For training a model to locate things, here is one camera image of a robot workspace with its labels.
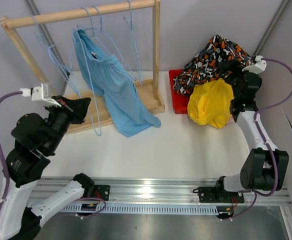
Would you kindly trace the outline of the camouflage orange black shorts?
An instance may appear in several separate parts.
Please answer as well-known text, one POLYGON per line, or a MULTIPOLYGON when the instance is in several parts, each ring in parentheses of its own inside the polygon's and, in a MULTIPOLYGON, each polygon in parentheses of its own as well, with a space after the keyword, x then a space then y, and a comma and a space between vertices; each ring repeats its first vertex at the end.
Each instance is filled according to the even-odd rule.
POLYGON ((238 60, 242 67, 252 63, 252 56, 237 43, 215 34, 208 44, 173 79, 173 90, 190 96, 194 87, 219 79, 219 64, 238 60))

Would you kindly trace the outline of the blue hanger of camouflage shorts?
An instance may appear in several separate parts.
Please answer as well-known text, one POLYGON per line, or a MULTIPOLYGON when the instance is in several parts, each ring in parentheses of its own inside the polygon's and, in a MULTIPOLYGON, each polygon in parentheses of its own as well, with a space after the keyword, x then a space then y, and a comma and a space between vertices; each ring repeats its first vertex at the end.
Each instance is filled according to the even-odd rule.
POLYGON ((95 125, 93 123, 93 116, 92 114, 89 112, 88 108, 89 108, 89 103, 88 103, 88 100, 91 101, 90 98, 86 97, 86 98, 83 98, 78 90, 78 87, 77 87, 77 81, 76 81, 76 78, 74 77, 73 75, 73 71, 70 67, 66 66, 66 65, 63 65, 61 64, 61 62, 57 59, 57 57, 55 56, 55 54, 53 53, 53 50, 52 48, 54 48, 55 45, 50 45, 47 47, 48 49, 48 55, 51 59, 51 61, 53 62, 53 64, 56 66, 56 67, 59 67, 60 70, 59 70, 59 73, 62 75, 62 77, 64 78, 64 80, 66 81, 66 83, 68 85, 70 85, 70 87, 72 88, 72 90, 77 94, 77 96, 79 97, 79 99, 76 99, 76 101, 79 101, 81 104, 85 103, 86 106, 87 106, 87 109, 85 110, 86 112, 86 115, 88 115, 91 119, 91 126, 93 127, 94 131, 95 131, 95 134, 97 136, 101 136, 102 135, 102 129, 101 129, 101 123, 100 123, 100 117, 99 117, 99 114, 97 114, 97 118, 98 118, 98 124, 99 124, 99 131, 97 131, 95 129, 95 125))

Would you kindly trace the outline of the yellow shorts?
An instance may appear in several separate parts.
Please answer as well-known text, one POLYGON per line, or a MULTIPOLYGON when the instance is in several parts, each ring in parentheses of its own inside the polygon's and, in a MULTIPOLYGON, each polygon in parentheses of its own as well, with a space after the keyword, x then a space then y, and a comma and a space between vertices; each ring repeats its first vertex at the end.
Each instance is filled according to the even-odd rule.
POLYGON ((187 113, 198 125, 211 125, 220 129, 231 119, 229 108, 232 100, 232 87, 219 78, 194 87, 187 113))

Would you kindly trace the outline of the light blue shorts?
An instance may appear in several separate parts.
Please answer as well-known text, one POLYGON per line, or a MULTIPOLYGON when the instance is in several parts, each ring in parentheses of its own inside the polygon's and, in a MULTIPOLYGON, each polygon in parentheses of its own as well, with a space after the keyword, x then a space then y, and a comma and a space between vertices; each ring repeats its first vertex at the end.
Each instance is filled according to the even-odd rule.
POLYGON ((161 127, 114 54, 107 55, 83 29, 73 31, 73 42, 82 78, 95 95, 102 97, 119 133, 131 137, 150 127, 161 127))

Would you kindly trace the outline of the blue hanger of yellow shorts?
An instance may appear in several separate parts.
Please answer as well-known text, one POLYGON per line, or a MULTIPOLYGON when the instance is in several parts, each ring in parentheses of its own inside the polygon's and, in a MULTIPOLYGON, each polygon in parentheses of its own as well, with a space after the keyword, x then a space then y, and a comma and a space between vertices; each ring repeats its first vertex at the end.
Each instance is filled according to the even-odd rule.
POLYGON ((132 76, 131 76, 130 78, 135 82, 135 81, 137 80, 135 74, 134 74, 133 71, 132 71, 132 70, 126 65, 125 60, 124 60, 123 56, 121 55, 121 53, 120 53, 120 51, 119 51, 117 45, 115 44, 114 40, 113 40, 108 34, 106 34, 106 32, 105 32, 105 30, 104 30, 104 28, 103 28, 103 22, 102 22, 102 14, 101 14, 101 12, 99 11, 98 7, 93 6, 93 5, 92 5, 91 7, 94 8, 94 9, 97 11, 98 15, 99 15, 99 18, 100 18, 100 20, 99 20, 99 23, 100 23, 100 32, 103 33, 104 36, 105 36, 106 38, 108 38, 108 39, 111 41, 111 43, 112 43, 113 46, 115 47, 117 53, 119 54, 119 57, 120 57, 120 59, 122 60, 124 67, 125 67, 125 68, 126 68, 131 74, 132 74, 132 76))

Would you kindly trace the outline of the blue hanger of pink shorts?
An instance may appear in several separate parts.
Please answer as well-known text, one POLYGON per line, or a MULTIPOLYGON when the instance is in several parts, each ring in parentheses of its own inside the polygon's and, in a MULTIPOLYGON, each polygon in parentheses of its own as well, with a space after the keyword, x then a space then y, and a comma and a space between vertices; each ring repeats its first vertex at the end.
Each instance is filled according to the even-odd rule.
POLYGON ((124 22, 128 26, 128 30, 131 34, 131 40, 132 40, 131 50, 132 50, 132 54, 133 54, 133 58, 134 58, 134 62, 135 62, 135 67, 136 67, 136 71, 137 71, 137 75, 138 75, 138 81, 139 81, 140 85, 143 85, 143 78, 142 78, 142 73, 141 73, 141 68, 140 68, 140 58, 139 58, 134 28, 133 28, 132 5, 131 5, 130 0, 127 0, 127 3, 129 5, 130 18, 129 18, 129 20, 127 20, 126 17, 124 17, 124 22))

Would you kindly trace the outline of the light blue wire hanger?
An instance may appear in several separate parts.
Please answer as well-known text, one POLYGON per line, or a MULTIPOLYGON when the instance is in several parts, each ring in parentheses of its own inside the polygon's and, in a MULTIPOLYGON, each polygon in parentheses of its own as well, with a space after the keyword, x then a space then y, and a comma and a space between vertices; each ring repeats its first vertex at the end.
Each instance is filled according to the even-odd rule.
POLYGON ((58 58, 56 57, 56 55, 54 54, 53 48, 55 47, 55 45, 48 43, 47 38, 44 36, 43 28, 38 24, 34 15, 32 15, 31 17, 32 17, 33 21, 35 22, 36 27, 38 28, 39 33, 40 33, 40 36, 36 35, 36 33, 35 33, 36 38, 38 40, 41 40, 41 42, 45 45, 45 47, 48 51, 49 58, 52 61, 53 65, 57 68, 57 70, 61 74, 62 78, 66 82, 68 82, 70 73, 68 71, 68 68, 65 65, 61 64, 60 61, 58 60, 58 58))

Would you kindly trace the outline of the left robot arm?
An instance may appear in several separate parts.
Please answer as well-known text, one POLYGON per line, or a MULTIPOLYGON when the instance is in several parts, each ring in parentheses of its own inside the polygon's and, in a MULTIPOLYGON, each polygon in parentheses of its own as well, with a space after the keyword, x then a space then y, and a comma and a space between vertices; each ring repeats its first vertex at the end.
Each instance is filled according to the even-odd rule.
POLYGON ((62 190, 34 206, 28 200, 37 185, 48 159, 70 125, 82 124, 91 99, 67 99, 55 96, 56 104, 46 107, 49 116, 43 119, 37 113, 22 116, 11 135, 15 147, 0 158, 6 185, 0 200, 0 240, 33 240, 44 224, 71 202, 89 200, 94 195, 94 181, 84 173, 77 174, 62 190))

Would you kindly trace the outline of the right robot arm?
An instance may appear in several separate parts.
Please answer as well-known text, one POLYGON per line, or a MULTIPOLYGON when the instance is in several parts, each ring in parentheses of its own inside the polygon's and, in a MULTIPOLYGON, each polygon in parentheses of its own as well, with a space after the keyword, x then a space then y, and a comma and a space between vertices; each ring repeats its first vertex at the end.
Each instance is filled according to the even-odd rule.
POLYGON ((220 202, 227 201, 232 193, 269 197, 283 185, 289 156, 272 142, 261 123, 255 95, 262 79, 237 59, 219 63, 217 73, 232 88, 230 113, 244 134, 249 154, 238 174, 220 178, 214 196, 220 202))

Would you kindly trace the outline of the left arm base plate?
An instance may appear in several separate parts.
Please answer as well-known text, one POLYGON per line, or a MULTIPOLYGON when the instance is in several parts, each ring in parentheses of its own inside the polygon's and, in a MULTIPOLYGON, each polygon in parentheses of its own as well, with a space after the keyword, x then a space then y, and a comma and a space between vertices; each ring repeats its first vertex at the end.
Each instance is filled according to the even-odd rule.
POLYGON ((94 187, 88 190, 87 198, 99 198, 108 201, 110 196, 110 186, 105 184, 95 184, 94 187))

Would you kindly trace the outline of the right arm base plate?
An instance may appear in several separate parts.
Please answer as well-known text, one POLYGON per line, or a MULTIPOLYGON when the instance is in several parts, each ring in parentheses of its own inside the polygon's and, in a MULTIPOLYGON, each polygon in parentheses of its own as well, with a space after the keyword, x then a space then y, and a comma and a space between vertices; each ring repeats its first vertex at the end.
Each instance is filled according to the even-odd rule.
POLYGON ((244 196, 238 192, 229 192, 217 187, 201 186, 192 190, 199 197, 200 203, 244 203, 244 196))

